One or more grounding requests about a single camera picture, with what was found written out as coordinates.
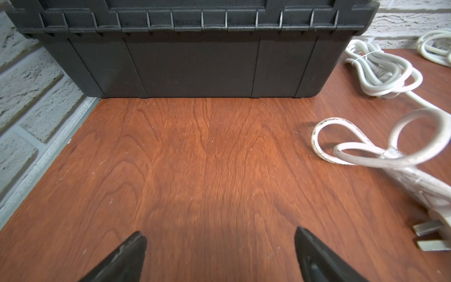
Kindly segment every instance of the white electrical cord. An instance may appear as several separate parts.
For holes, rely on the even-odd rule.
[[[433,39],[435,37],[425,39],[425,42]],[[439,222],[437,229],[440,229],[439,232],[446,241],[418,241],[420,248],[423,250],[451,250],[451,186],[416,168],[416,165],[438,155],[450,142],[451,115],[412,92],[421,84],[423,76],[408,60],[387,54],[381,50],[379,45],[361,40],[351,40],[345,53],[348,56],[346,62],[357,69],[360,85],[366,94],[379,98],[393,98],[399,93],[405,93],[425,108],[405,115],[395,124],[388,138],[387,149],[375,146],[350,121],[338,117],[325,119],[318,123],[312,132],[311,143],[315,153],[321,159],[336,164],[382,168],[398,180],[411,196],[429,209],[431,219]],[[405,81],[410,76],[414,82],[406,85]],[[398,150],[398,137],[409,122],[422,116],[428,116],[435,121],[437,126],[435,136],[423,149],[405,155]],[[348,128],[360,139],[361,143],[338,144],[334,147],[335,156],[325,153],[319,146],[318,135],[324,127],[330,124],[339,124]],[[377,157],[351,155],[344,152],[347,149],[371,152]]]
[[[442,28],[423,34],[418,38],[416,47],[418,53],[425,59],[451,67],[451,28]]]
[[[402,129],[411,121],[422,117],[431,117],[437,126],[435,136],[423,149],[405,155],[398,150],[398,138]],[[340,143],[334,147],[334,155],[324,152],[318,143],[319,132],[326,126],[338,124],[348,128],[361,141]],[[438,250],[442,250],[442,244],[451,242],[451,186],[439,179],[416,168],[416,165],[432,159],[438,155],[450,142],[451,119],[447,113],[437,109],[418,109],[402,117],[392,128],[388,137],[388,148],[382,149],[375,146],[357,126],[350,121],[333,117],[318,123],[312,132],[311,144],[315,153],[323,160],[342,164],[360,165],[382,168],[387,174],[398,180],[407,192],[429,210],[433,220],[440,220],[443,228],[439,230],[443,239],[450,241],[424,242],[419,246],[423,250],[436,250],[435,244],[439,244]],[[360,157],[345,153],[344,150],[357,149],[371,152],[377,157]]]
[[[440,109],[412,92],[423,82],[423,76],[408,60],[385,53],[378,44],[361,40],[351,40],[345,54],[348,56],[345,62],[356,68],[360,86],[366,94],[394,98],[405,93],[425,108]],[[410,76],[414,82],[406,85],[405,81]]]

